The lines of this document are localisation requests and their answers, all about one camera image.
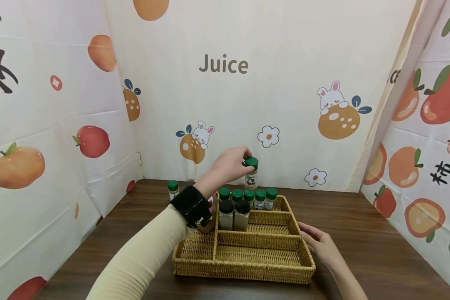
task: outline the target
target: spice jar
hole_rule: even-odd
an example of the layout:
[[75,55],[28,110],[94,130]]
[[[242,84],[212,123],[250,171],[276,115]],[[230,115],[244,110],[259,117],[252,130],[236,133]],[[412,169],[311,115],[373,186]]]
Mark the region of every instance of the spice jar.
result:
[[248,157],[245,159],[244,163],[245,167],[248,167],[249,165],[253,166],[255,170],[252,173],[245,175],[245,187],[247,189],[256,189],[258,186],[257,183],[257,169],[258,169],[258,159],[255,157]]
[[243,191],[243,199],[250,204],[250,207],[253,207],[253,199],[255,198],[254,190],[244,190]]
[[237,208],[235,208],[235,221],[234,230],[247,231],[248,217],[250,216],[250,203],[245,200],[237,202]]
[[267,194],[265,198],[265,210],[273,209],[273,203],[275,202],[276,198],[277,198],[277,190],[272,187],[269,187],[267,189]]
[[253,202],[253,209],[262,210],[265,205],[265,190],[258,189],[255,191],[255,201]]
[[226,187],[223,187],[218,190],[218,197],[220,198],[220,201],[222,200],[229,200],[230,199],[230,190]]
[[222,200],[218,207],[218,224],[220,225],[220,230],[232,230],[234,215],[233,203],[230,200]]
[[240,201],[243,197],[243,192],[239,189],[234,189],[232,191],[232,202],[234,205],[237,204],[238,201]]
[[171,180],[168,182],[168,195],[170,196],[170,201],[172,201],[180,192],[178,189],[178,181]]

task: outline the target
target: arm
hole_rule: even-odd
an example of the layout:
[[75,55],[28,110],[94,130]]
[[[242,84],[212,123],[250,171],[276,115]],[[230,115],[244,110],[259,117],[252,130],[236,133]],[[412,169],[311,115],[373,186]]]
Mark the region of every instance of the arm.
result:
[[[244,146],[226,149],[194,187],[208,199],[222,185],[253,171],[242,165],[242,159],[249,156],[251,152]],[[191,233],[185,219],[169,205],[115,254],[87,299],[142,299],[175,246]]]
[[310,251],[315,253],[332,272],[342,298],[344,300],[368,300],[330,235],[304,223],[298,222],[298,226],[301,230],[300,235],[307,242]]

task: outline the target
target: hand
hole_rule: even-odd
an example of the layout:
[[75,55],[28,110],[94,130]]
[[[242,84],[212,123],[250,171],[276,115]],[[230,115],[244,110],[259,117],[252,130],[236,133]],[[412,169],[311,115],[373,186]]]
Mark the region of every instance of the hand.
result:
[[310,251],[316,254],[327,268],[334,271],[346,266],[344,258],[328,233],[301,222],[298,222],[298,227]]
[[252,173],[254,167],[242,165],[243,159],[251,156],[252,152],[246,146],[225,149],[194,187],[208,199],[224,184]]

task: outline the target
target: green bottle cap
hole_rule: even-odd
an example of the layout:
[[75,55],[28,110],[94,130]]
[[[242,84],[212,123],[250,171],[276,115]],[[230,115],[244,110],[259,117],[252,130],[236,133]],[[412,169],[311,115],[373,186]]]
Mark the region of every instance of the green bottle cap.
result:
[[257,199],[260,202],[265,201],[265,194],[266,194],[265,190],[257,189],[255,191],[255,199]]
[[244,190],[243,191],[243,199],[247,200],[248,202],[252,202],[254,196],[255,196],[254,190]]
[[218,190],[218,196],[220,197],[220,200],[228,200],[230,198],[230,190],[223,187]]
[[243,192],[239,189],[234,189],[232,192],[232,200],[234,202],[240,201],[243,197]]
[[275,200],[276,198],[277,198],[277,190],[272,187],[269,187],[267,189],[267,199]]
[[168,182],[168,190],[178,190],[178,181],[171,180]]
[[248,157],[245,159],[245,167],[248,167],[249,165],[252,165],[255,170],[258,169],[258,159],[255,157]]

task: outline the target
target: white rabbit cartoon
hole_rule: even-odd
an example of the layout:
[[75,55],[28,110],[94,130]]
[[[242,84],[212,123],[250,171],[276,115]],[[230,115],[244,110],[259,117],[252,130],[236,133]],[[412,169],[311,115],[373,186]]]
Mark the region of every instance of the white rabbit cartoon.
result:
[[210,139],[210,135],[215,130],[215,127],[210,126],[209,128],[205,128],[205,122],[204,121],[198,121],[198,127],[193,131],[192,136],[194,139],[199,140],[200,143],[202,143],[202,149],[208,148],[208,141]]
[[320,107],[322,110],[320,114],[326,115],[328,114],[329,107],[338,104],[338,107],[345,108],[348,106],[348,102],[345,101],[342,92],[340,92],[340,82],[334,81],[332,82],[332,87],[330,91],[327,91],[326,88],[319,88],[317,91],[317,95],[320,96]]

